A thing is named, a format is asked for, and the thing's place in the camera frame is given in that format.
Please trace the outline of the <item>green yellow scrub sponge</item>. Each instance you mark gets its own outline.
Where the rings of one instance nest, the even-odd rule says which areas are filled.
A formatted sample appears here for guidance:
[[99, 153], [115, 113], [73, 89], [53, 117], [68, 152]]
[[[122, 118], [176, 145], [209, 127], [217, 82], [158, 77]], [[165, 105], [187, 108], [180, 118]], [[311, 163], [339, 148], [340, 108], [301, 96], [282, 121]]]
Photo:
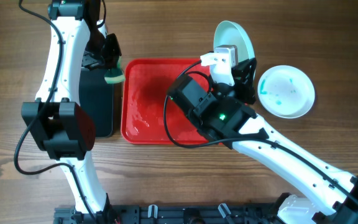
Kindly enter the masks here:
[[112, 67], [104, 74], [104, 80], [107, 84], [122, 83], [125, 80], [125, 74], [121, 66], [121, 56], [112, 64]]

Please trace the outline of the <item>white plate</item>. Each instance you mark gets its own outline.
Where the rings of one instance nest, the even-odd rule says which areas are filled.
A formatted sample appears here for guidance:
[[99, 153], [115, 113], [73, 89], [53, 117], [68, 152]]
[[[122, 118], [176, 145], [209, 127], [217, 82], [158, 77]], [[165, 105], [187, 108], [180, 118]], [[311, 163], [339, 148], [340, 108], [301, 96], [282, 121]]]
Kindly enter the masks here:
[[263, 73], [258, 86], [257, 95], [289, 95], [301, 93], [315, 95], [310, 78], [300, 69], [289, 65], [277, 65]]
[[255, 58], [254, 48], [247, 32], [236, 22], [222, 21], [214, 33], [213, 47], [221, 45], [235, 45], [237, 58], [232, 56], [237, 63], [250, 58]]

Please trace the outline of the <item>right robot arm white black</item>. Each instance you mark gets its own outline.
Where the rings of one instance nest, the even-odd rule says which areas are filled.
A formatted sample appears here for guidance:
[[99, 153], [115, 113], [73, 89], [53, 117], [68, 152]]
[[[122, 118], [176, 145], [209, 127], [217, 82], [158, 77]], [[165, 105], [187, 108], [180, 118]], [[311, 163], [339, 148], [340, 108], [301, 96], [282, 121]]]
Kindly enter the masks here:
[[211, 143], [221, 142], [245, 154], [296, 187], [302, 197], [289, 195], [278, 206], [284, 223], [358, 223], [358, 176], [333, 167], [280, 134], [234, 92], [234, 71], [247, 80], [255, 59], [237, 59], [233, 45], [222, 45], [200, 57], [209, 67], [213, 92], [194, 110], [198, 131]]

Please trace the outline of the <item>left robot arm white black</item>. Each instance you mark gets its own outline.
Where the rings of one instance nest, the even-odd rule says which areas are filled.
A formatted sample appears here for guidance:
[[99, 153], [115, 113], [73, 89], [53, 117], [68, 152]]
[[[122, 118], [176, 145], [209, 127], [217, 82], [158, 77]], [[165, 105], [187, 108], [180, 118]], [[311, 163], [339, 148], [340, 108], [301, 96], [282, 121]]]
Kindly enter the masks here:
[[76, 203], [56, 208], [55, 223], [120, 223], [96, 174], [92, 118], [81, 107], [82, 71], [117, 68], [121, 50], [107, 32], [104, 1], [52, 1], [44, 21], [51, 43], [44, 79], [34, 101], [22, 105], [25, 135], [31, 135], [52, 167], [60, 167]]

